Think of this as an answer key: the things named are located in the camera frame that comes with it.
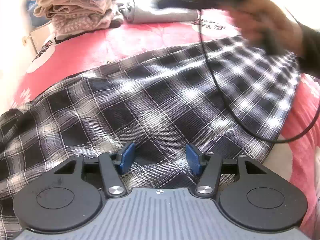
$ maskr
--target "pink blanket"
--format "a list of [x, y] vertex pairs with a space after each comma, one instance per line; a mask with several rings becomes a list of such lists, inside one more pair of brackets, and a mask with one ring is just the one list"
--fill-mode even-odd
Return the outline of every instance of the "pink blanket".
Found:
[[[230, 25], [228, 15], [222, 11], [209, 10], [203, 16], [204, 39], [218, 39], [238, 35]], [[55, 44], [48, 40], [41, 56], [36, 58], [27, 70], [14, 98], [12, 107], [34, 99], [51, 85], [66, 76], [98, 67], [108, 62], [130, 57], [147, 50], [197, 42], [198, 26], [193, 23], [164, 23], [127, 25], [117, 29], [108, 29], [86, 33], [79, 37]], [[302, 131], [311, 122], [318, 106], [320, 88], [310, 76], [302, 75], [298, 85], [292, 109], [288, 115], [281, 135], [289, 138]], [[303, 138], [284, 147], [289, 150], [289, 158], [282, 162], [272, 161], [282, 152], [269, 155], [270, 167], [276, 171], [286, 167], [286, 179], [300, 188], [308, 199], [308, 212], [301, 225], [302, 231], [310, 237], [319, 239], [316, 217], [317, 186], [315, 182], [315, 152], [319, 143], [320, 121]]]

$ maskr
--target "black cable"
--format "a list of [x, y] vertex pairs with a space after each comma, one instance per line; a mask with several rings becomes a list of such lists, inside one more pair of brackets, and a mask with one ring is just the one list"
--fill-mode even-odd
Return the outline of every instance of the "black cable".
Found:
[[[318, 117], [319, 117], [319, 114], [320, 114], [320, 102], [319, 102], [319, 106], [318, 106], [318, 110], [316, 112], [316, 115], [315, 117], [313, 118], [312, 122], [308, 125], [308, 127], [303, 130], [303, 132], [301, 132], [300, 134], [296, 135], [295, 137], [292, 137], [290, 139], [286, 139], [286, 140], [269, 140], [267, 138], [263, 138], [259, 135], [257, 135], [256, 133], [250, 131], [244, 124], [243, 122], [236, 116], [236, 114], [232, 111], [230, 105], [228, 104], [226, 98], [225, 98], [225, 95], [224, 95], [224, 92], [221, 90], [215, 76], [214, 76], [214, 72], [210, 66], [210, 62], [208, 60], [208, 56], [207, 56], [207, 53], [205, 51], [205, 47], [204, 47], [204, 43], [203, 43], [203, 39], [202, 39], [202, 33], [201, 33], [201, 16], [202, 16], [202, 10], [200, 10], [200, 17], [199, 17], [199, 37], [200, 37], [200, 43], [201, 43], [201, 46], [202, 46], [202, 50], [203, 50], [203, 54], [204, 54], [204, 58], [205, 58], [205, 61], [207, 63], [207, 67], [211, 73], [211, 76], [213, 78], [213, 81], [214, 81], [214, 84], [217, 88], [217, 91], [218, 93], [220, 94], [221, 96], [221, 99], [223, 101], [223, 104], [225, 106], [225, 108], [230, 112], [231, 116], [236, 120], [236, 122], [242, 127], [242, 129], [248, 133], [249, 135], [251, 135], [252, 137], [256, 138], [256, 139], [259, 139], [259, 140], [262, 140], [262, 141], [265, 141], [265, 142], [268, 142], [268, 143], [273, 143], [273, 144], [278, 144], [278, 143], [288, 143], [288, 142], [293, 142], [297, 139], [300, 139], [302, 136], [304, 136], [307, 132], [309, 132], [311, 130], [311, 128], [315, 125]], [[318, 61], [319, 61], [319, 65], [320, 65], [320, 55], [316, 49], [316, 46], [315, 44], [314, 45], [314, 48], [315, 48], [315, 52], [317, 53], [318, 55]]]

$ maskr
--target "human hand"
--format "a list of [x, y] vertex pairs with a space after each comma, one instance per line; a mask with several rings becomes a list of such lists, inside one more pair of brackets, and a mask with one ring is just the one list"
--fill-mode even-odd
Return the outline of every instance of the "human hand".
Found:
[[236, 8], [226, 7], [233, 23], [251, 45], [260, 44], [262, 30], [270, 28], [283, 48], [303, 56], [302, 30], [290, 21], [282, 10], [270, 0], [244, 0]]

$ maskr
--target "blue rubber tip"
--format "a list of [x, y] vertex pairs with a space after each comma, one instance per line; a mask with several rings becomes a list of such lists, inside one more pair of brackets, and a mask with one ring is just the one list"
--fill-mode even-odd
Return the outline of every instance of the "blue rubber tip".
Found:
[[135, 144], [132, 143], [123, 153], [121, 163], [118, 166], [118, 173], [120, 175], [124, 175], [129, 171], [134, 160], [135, 147]]
[[202, 175], [203, 168], [199, 163], [199, 156], [188, 144], [186, 145], [186, 159], [192, 172], [197, 176]]

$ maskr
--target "black circular pad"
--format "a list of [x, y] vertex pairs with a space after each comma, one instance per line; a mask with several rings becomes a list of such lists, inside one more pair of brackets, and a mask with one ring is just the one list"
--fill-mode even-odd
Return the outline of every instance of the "black circular pad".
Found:
[[99, 191], [74, 174], [47, 172], [24, 187], [13, 200], [23, 227], [63, 232], [92, 219], [102, 207]]
[[258, 187], [250, 190], [247, 194], [247, 199], [252, 205], [260, 208], [276, 208], [284, 202], [284, 196], [281, 192], [268, 187]]
[[219, 206], [236, 224], [276, 232], [301, 223], [305, 195], [279, 176], [247, 174], [221, 192]]
[[38, 204], [48, 209], [58, 209], [68, 206], [75, 195], [69, 189], [63, 187], [53, 187], [41, 191], [36, 200]]

